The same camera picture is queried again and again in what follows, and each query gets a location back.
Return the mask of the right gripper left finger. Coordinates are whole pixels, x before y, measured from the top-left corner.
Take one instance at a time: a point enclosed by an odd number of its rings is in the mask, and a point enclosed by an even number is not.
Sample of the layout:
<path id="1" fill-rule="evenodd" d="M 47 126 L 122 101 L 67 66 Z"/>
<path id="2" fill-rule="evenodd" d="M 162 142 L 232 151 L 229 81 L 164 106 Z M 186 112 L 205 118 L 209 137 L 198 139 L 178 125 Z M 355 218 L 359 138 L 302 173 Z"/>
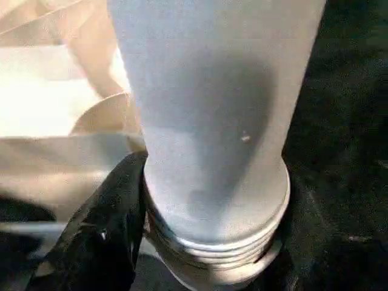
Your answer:
<path id="1" fill-rule="evenodd" d="M 27 290 L 130 290 L 146 217 L 147 152 L 127 155 L 74 213 Z"/>

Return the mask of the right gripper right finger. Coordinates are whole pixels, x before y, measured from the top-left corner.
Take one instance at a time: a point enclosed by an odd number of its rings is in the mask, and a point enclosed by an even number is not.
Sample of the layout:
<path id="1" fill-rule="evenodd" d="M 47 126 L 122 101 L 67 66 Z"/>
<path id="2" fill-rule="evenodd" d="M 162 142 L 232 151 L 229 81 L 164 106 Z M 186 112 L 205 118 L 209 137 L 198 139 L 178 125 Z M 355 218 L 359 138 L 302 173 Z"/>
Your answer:
<path id="1" fill-rule="evenodd" d="M 293 180 L 263 290 L 387 290 L 387 241 L 323 183 Z"/>

